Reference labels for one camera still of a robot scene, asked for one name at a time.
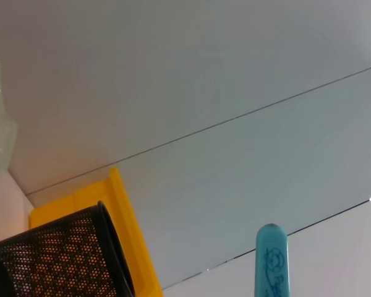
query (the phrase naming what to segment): metal mesh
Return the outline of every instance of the metal mesh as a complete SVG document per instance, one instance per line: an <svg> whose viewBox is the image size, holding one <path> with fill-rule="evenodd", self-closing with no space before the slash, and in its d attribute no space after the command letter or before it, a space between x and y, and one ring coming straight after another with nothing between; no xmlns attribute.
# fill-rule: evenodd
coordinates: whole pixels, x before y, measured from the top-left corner
<svg viewBox="0 0 371 297"><path fill-rule="evenodd" d="M0 245L17 296L117 296L90 209Z"/></svg>

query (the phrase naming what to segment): ceiling panel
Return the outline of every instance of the ceiling panel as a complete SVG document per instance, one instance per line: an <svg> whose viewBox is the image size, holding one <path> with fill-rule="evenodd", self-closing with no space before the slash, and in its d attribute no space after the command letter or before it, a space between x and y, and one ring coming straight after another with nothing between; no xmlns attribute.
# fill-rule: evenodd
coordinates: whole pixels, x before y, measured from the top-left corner
<svg viewBox="0 0 371 297"><path fill-rule="evenodd" d="M371 70L117 166L166 287L253 249L266 223L290 233L371 196Z"/></svg>
<svg viewBox="0 0 371 297"><path fill-rule="evenodd" d="M0 36L31 193L370 67L371 0L4 0Z"/></svg>

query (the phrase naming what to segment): thin black line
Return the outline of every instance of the thin black line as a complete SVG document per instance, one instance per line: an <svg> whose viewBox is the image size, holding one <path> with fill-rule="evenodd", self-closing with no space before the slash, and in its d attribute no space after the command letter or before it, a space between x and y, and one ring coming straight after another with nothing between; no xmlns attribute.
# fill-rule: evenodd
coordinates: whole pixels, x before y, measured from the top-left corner
<svg viewBox="0 0 371 297"><path fill-rule="evenodd" d="M186 138L186 137L192 136L192 135L194 135L194 134L198 134L198 133L200 133L200 132L203 132L203 131L209 130L209 129L211 129L211 128L214 128L214 127L220 126L220 125L222 125L222 124L226 124L226 123L231 122L231 121L234 121L234 120L236 120L236 119L243 118L244 116L248 116L248 115L250 115L250 114L252 114L252 113L256 113L256 112L258 112L258 111L260 111L260 110L264 110L265 108L268 108L268 107L271 107L271 106L273 106L273 105L277 105L277 104L279 104L279 103L282 103L282 102L288 101L288 100L293 99L293 98L295 98L295 97L298 97L298 96L301 96L301 95L305 95L306 93L313 92L313 91L315 91L315 90L318 90L318 89L320 89L320 88L326 87L326 86L328 86L328 85L335 84L335 83L337 83L337 82L340 82L341 80L348 79L348 78L350 78L350 77L352 77L352 76L355 76L355 75L357 75L357 74L361 74L361 73L366 72L366 71L368 71L368 70L371 70L371 67L366 68L366 69L364 69L364 70L361 70L361 71L359 71L359 72L356 72L356 73L353 73L353 74L347 75L347 76L345 76L345 77L343 77L343 78L341 78L341 79L333 80L332 82L328 82L327 84L323 84L323 85L320 85L320 86L318 86L318 87L311 88L310 90L307 90L307 91L304 91L304 92L298 93L297 95L293 95L293 96L287 97L287 98L285 98L285 99L282 99L282 100L280 100L280 101L277 101L277 102L274 102L274 103L271 103L271 104L265 105L265 106L263 106L263 107L257 108L256 110L252 110L252 111L249 111L248 113L241 114L240 116L236 116L236 117L234 117L234 118L227 119L227 120L225 120L225 121L223 121L223 122L220 122L220 123L214 124L214 125L212 125L212 126L209 126L209 127L203 128L203 129L201 129L201 130L198 130L198 131L195 131L195 132L193 132L193 133L190 133L190 134L184 135L184 136L182 136L182 137L179 137L179 138L176 138L176 139L170 140L170 141L168 141L168 142L165 142L165 143L163 143L163 144L160 144L160 145L157 145L157 146L155 146L155 147L149 148L149 149L144 150L144 151L142 151L142 152L135 153L134 155L131 155L131 156L129 156L129 157L126 157L126 158L120 159L120 160L118 160L118 161L111 162L111 163L106 164L106 165L103 165L103 166L99 166L99 167L97 167L97 168L95 168L95 169L92 169L92 170L86 171L86 172L84 172L84 173L78 174L78 175L73 176L73 177L71 177L71 178L64 179L64 180L62 180L62 181L60 181L60 182L57 182L57 183L54 183L54 184L52 184L52 185L50 185L50 186L46 186L46 187L43 187L43 188L41 188L41 189L39 189L39 190L36 190L36 191L30 192L30 193L26 194L26 196L29 196L29 195L35 194L35 193L37 193L37 192L43 191L43 190L45 190L45 189L48 189L49 187L57 186L58 184L65 183L65 182L70 181L70 180L72 180L72 179L79 178L80 176L83 176L83 175L89 174L89 173L91 173L91 172L94 172L94 171L96 171L96 170L102 169L102 168L104 168L104 167L113 166L114 164L117 164L117 163L119 163L119 162L122 162L122 161L128 160L128 159L130 159L130 158L133 158L133 157L139 156L139 155L141 155L141 154L143 154L143 153L147 153L147 152L149 152L149 151L151 151L151 150L158 149L158 148L163 147L163 146L165 146L165 145L171 144L171 143L173 143L173 142L176 142L176 141L178 141L178 140L181 140L181 139L184 139L184 138Z"/></svg>
<svg viewBox="0 0 371 297"><path fill-rule="evenodd" d="M316 225L316 224L319 224L319 223L321 223L321 222L323 222L323 221L325 221L325 220L328 220L328 219L333 218L333 217L335 217L335 216L337 216L337 215L340 215L340 214L342 214L342 213L344 213L344 212L347 212L348 210L354 209L354 208L356 208L356 207L358 207L358 206L360 206L360 205L363 205L363 204L365 204L365 203L367 203L367 202L370 202L370 201L369 201L369 200L363 201L363 202L361 202L361 203L359 203L359 204L357 204L357 205L355 205L355 206L352 206L352 207L350 207L350 208L348 208L348 209L346 209L346 210L343 210L342 212L338 212L338 213L336 213L336 214L334 214L334 215L330 215L329 217L326 217L326 218L324 218L323 220L320 220L320 221L318 221L318 222L316 222L316 223L313 223L313 224L310 224L310 225L308 225L308 226L306 226L306 227L303 227L303 228L301 228L301 229L298 229L297 231L294 231L294 232L288 234L288 236L293 235L293 234L296 234L297 232L300 232L300 231L302 231L302 230L305 230L305 229L307 229L307 228L309 228L309 227L312 227L312 226L314 226L314 225ZM214 268L216 268L216 267L218 267L218 266L221 266L221 265L223 265L223 264L225 264L225 263L228 263L228 262L230 262L230 261L232 261L232 260L235 260L235 259L237 259L237 258L240 258L240 257L242 257L242 256L244 256L244 255L250 254L251 252L254 252L254 251L255 251L255 249L251 249L251 250L249 250L249 251L247 251L247 252L244 252L243 254L241 254L241 255L239 255L239 256L233 257L233 258L230 259L230 260L227 260L227 261L225 261L225 262L223 262L223 263L220 263L220 264L218 264L218 265L216 265L216 266L214 266L214 267L212 267L212 268L209 268L209 270L214 269ZM189 280L190 278L196 277L197 275L200 275L201 273L202 273L202 272L199 272L199 273L196 273L196 274L194 274L194 275L191 275L190 277L187 277L187 278L185 278L185 279L183 279L183 280L181 280L181 281L179 281L179 282L177 282L177 283L174 283L174 284L172 284L172 285L170 285L170 286L167 286L167 287L163 288L162 290L165 290L165 289L167 289L167 288L170 288L171 286L177 285L178 283L182 283L182 282L184 282L184 281L186 281L186 280Z"/></svg>

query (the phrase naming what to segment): yellow plastic organizer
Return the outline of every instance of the yellow plastic organizer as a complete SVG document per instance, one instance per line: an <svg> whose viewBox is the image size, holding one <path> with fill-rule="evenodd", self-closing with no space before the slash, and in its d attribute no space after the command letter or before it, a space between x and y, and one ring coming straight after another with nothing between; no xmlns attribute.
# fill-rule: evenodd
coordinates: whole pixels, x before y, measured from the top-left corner
<svg viewBox="0 0 371 297"><path fill-rule="evenodd" d="M163 297L143 234L117 168L110 170L109 178L34 209L30 214L30 227L34 228L96 205L99 200L107 207L121 241L136 297Z"/></svg>

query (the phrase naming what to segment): teal marker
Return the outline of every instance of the teal marker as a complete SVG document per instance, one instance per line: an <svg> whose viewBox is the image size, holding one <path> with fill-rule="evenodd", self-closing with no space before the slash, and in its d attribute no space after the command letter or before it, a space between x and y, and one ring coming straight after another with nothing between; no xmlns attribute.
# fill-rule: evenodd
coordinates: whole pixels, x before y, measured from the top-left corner
<svg viewBox="0 0 371 297"><path fill-rule="evenodd" d="M275 224L257 233L255 297L290 297L287 234Z"/></svg>

